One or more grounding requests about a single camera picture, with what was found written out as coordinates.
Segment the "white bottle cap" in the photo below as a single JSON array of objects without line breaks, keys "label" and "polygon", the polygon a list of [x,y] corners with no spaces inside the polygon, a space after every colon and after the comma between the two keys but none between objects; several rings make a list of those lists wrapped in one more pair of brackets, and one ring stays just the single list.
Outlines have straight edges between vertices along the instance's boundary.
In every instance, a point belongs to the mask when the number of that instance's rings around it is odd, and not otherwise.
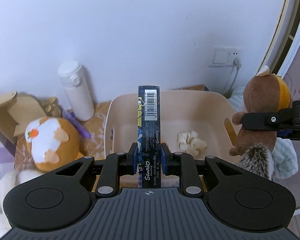
[{"label": "white bottle cap", "polygon": [[58,76],[64,87],[77,87],[84,80],[82,65],[75,60],[64,62],[58,69]]}]

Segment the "wall outlet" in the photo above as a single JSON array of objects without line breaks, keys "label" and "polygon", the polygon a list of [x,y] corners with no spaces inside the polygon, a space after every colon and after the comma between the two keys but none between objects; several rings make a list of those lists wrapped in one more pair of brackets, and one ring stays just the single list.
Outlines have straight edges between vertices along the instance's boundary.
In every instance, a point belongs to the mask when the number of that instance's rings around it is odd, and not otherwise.
[{"label": "wall outlet", "polygon": [[209,67],[231,67],[236,57],[241,57],[242,48],[215,46]]}]

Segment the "white barcode label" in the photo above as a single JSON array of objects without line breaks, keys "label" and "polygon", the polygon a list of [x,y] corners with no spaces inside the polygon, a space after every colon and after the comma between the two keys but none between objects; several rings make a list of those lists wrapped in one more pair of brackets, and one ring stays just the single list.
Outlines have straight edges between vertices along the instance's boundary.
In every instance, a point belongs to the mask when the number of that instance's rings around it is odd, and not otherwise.
[{"label": "white barcode label", "polygon": [[157,90],[145,89],[145,121],[157,121]]}]

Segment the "light switch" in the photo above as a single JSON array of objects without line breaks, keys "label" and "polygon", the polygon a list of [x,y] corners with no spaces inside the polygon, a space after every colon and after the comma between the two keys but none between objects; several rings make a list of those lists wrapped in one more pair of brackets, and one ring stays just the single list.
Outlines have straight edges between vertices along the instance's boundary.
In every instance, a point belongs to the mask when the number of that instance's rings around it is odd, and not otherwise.
[{"label": "light switch", "polygon": [[217,51],[214,57],[214,64],[225,64],[229,59],[230,53],[226,51]]}]

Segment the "white thermos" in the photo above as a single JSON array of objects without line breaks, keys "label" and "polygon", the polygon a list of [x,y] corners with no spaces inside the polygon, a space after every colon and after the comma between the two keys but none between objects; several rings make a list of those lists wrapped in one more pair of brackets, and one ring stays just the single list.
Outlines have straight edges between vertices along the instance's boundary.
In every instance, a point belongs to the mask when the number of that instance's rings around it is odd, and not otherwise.
[{"label": "white thermos", "polygon": [[94,107],[82,65],[74,60],[64,62],[58,76],[75,117],[80,121],[89,120],[94,115]]}]

